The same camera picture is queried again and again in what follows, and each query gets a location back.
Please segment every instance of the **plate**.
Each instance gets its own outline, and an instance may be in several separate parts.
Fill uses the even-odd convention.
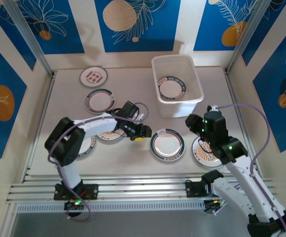
[[[77,157],[83,157],[88,153],[90,153],[93,150],[95,144],[96,144],[96,138],[94,136],[85,139],[79,149]]]
[[[102,67],[90,67],[79,75],[80,82],[88,87],[95,87],[103,84],[108,78],[107,71]]]
[[[197,138],[192,143],[192,154],[196,158],[196,160],[202,164],[203,166],[207,168],[218,168],[222,165],[221,161],[216,158],[211,153],[206,153],[201,146],[206,149],[207,152],[212,152],[210,149],[210,146],[208,143],[200,141],[201,146],[199,146],[198,140],[200,138]]]
[[[159,94],[166,100],[177,100],[186,93],[186,85],[176,77],[164,77],[157,82]]]
[[[153,134],[150,148],[160,160],[175,161],[182,156],[185,144],[178,132],[166,128],[160,129]]]
[[[102,114],[110,110],[115,104],[115,95],[107,89],[96,89],[85,99],[86,108],[94,114]]]
[[[115,141],[119,139],[120,137],[122,137],[123,134],[124,134],[124,131],[122,131],[121,129],[118,129],[115,132],[104,132],[104,133],[98,134],[97,136],[104,141],[111,142],[111,141]]]

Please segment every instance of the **plastic container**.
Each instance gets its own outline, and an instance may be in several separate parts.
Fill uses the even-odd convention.
[[[178,118],[188,116],[195,106],[203,100],[204,94],[189,55],[166,55],[152,59],[154,82],[157,94],[157,106],[163,118]],[[176,77],[181,79],[185,86],[185,94],[174,101],[163,99],[160,96],[158,80],[163,77]]]

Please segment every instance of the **orange circle pattern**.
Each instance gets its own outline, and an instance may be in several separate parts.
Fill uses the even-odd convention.
[[[281,108],[286,108],[286,95],[285,94],[282,94],[281,96],[279,96],[278,103]]]
[[[247,22],[241,21],[238,22],[236,25],[230,26],[229,28],[224,31],[223,36],[222,36],[222,44],[227,46],[227,47],[233,47],[236,46],[238,43],[238,40],[242,35],[245,27],[247,25]]]
[[[40,31],[39,35],[41,38],[43,38],[44,40],[50,40],[52,38],[52,35],[50,32],[48,31]]]
[[[7,97],[6,103],[0,102],[0,121],[8,121],[12,117],[15,108],[14,95],[11,90],[4,85],[0,85],[0,97]]]

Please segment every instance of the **black robotic arm joint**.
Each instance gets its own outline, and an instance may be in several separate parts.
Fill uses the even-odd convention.
[[[44,147],[48,150],[48,152],[50,152],[53,145],[61,137],[61,135],[72,126],[74,126],[74,122],[68,117],[65,117],[59,121],[44,144]],[[69,165],[76,159],[84,136],[85,131],[82,128],[74,128],[67,134],[67,137],[63,138],[55,147],[52,157],[57,160],[60,166]]]
[[[221,174],[217,170],[212,170],[201,176],[200,182],[192,182],[191,180],[186,180],[186,192],[187,197],[189,198],[201,198],[201,197],[212,197],[214,196],[211,184],[215,179],[223,178],[223,174]]]

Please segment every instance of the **robotic arm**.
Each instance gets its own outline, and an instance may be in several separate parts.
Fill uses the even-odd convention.
[[[285,208],[271,194],[258,173],[250,173],[248,152],[238,139],[228,135],[222,113],[209,106],[204,118],[189,115],[185,123],[191,132],[210,145],[215,157],[237,178],[247,196],[232,187],[217,170],[202,176],[202,181],[195,184],[196,192],[200,196],[216,194],[242,213],[247,218],[252,237],[277,237],[284,232]]]
[[[151,137],[150,127],[129,119],[137,111],[138,107],[128,101],[121,109],[108,111],[95,118],[60,120],[45,142],[45,148],[57,161],[58,171],[66,181],[66,185],[63,181],[62,184],[56,185],[56,192],[62,190],[62,193],[66,194],[62,200],[74,198],[72,191],[81,195],[87,189],[87,185],[83,184],[78,173],[75,161],[84,139],[118,129],[122,129],[131,140]],[[238,139],[228,135],[222,113],[209,106],[204,118],[190,115],[185,123],[191,132],[199,135],[202,141],[210,145],[215,157],[220,159],[237,178],[247,195],[242,195],[223,178],[220,172],[213,170],[203,175],[201,182],[192,182],[194,197],[215,194],[223,198],[246,217],[249,223],[248,231],[252,237],[277,237],[284,232],[285,208],[271,194],[259,175],[250,172],[251,159],[248,157],[248,152]],[[83,196],[82,199],[88,199],[88,196]]]
[[[83,140],[103,132],[111,132],[118,129],[122,129],[132,141],[144,137],[151,137],[152,130],[149,126],[133,122],[130,119],[136,112],[139,112],[138,107],[128,101],[121,109],[107,111],[91,119],[72,121],[69,118],[63,118],[59,121],[44,146],[50,153],[59,138],[63,136],[68,129],[73,127],[73,129],[56,144],[51,154],[59,164],[59,173],[61,173],[62,178],[66,181],[69,188],[78,195],[85,192],[86,185],[83,184],[76,164],[76,158]],[[65,199],[74,198],[74,195],[63,182],[62,184],[56,185],[56,193],[57,192],[61,192]]]

